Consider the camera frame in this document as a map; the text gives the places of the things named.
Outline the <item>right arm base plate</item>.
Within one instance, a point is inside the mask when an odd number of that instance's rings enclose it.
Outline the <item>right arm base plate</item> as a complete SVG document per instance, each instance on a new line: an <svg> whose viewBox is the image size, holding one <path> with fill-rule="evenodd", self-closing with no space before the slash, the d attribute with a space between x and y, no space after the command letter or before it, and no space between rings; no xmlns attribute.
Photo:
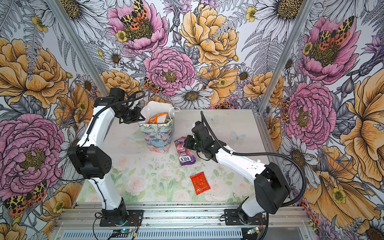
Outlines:
<svg viewBox="0 0 384 240"><path fill-rule="evenodd" d="M266 217L262 214L256 214L254 217L248 217L246 214L239 214L238 209L224 209L224 220L226 226L265 226Z"/></svg>

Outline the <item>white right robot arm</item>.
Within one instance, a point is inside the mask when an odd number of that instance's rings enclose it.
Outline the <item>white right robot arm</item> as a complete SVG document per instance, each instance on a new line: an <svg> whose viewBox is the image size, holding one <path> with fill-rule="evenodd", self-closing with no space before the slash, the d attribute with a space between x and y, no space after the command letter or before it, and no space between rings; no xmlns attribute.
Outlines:
<svg viewBox="0 0 384 240"><path fill-rule="evenodd" d="M209 161L229 167L254 186L254 194L238 207L238 218L247 224L261 213L275 214L284 205L291 189L278 165L268 165L244 156L237 156L233 149L211 136L204 123L197 121L192 134L187 136L184 147L202 153Z"/></svg>

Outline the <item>floral paper gift bag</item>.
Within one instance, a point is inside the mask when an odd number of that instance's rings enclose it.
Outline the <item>floral paper gift bag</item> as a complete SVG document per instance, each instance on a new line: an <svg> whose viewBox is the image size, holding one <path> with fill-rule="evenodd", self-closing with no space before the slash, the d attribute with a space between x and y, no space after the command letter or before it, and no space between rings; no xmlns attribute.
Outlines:
<svg viewBox="0 0 384 240"><path fill-rule="evenodd" d="M175 113L180 108L168 103L150 101L142 109L141 113L145 121L139 122L140 130L151 152L165 154L168 152L174 133ZM168 113L164 124L149 124L149 119L160 113Z"/></svg>

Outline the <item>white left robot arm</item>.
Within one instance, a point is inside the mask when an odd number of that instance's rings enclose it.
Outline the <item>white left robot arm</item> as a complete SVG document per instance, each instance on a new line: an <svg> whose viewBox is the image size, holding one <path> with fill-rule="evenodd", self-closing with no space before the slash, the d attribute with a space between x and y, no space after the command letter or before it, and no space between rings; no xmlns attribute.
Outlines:
<svg viewBox="0 0 384 240"><path fill-rule="evenodd" d="M102 149L114 120L120 124L133 124L144 120L138 101L144 98L144 91L130 95L120 89L111 88L106 97L96 99L91 121L79 143L69 147L67 156L82 180L88 180L99 195L104 211L117 209L122 197L114 187L110 170L112 158Z"/></svg>

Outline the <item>purple Fox's bag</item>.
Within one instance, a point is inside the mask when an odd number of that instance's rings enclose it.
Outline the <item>purple Fox's bag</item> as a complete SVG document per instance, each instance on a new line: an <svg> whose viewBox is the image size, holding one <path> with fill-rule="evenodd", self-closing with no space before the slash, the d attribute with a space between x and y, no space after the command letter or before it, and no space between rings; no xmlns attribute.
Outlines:
<svg viewBox="0 0 384 240"><path fill-rule="evenodd" d="M174 141L181 166L193 165L196 162L196 157L191 150L184 147L186 139L186 137L180 137Z"/></svg>

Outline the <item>orange snack packet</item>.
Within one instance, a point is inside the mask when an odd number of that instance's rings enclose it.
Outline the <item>orange snack packet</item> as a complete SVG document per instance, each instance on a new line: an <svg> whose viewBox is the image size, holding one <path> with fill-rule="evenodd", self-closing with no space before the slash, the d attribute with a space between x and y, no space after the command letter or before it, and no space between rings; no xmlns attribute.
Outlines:
<svg viewBox="0 0 384 240"><path fill-rule="evenodd" d="M149 119L149 124L164 124L168 117L168 113L157 114Z"/></svg>

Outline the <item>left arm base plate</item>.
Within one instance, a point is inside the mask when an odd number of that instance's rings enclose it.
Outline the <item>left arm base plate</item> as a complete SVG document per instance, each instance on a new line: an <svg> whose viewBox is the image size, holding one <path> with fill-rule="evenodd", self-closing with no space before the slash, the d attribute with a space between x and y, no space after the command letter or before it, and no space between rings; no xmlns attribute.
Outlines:
<svg viewBox="0 0 384 240"><path fill-rule="evenodd" d="M140 227L143 210L102 210L101 227Z"/></svg>

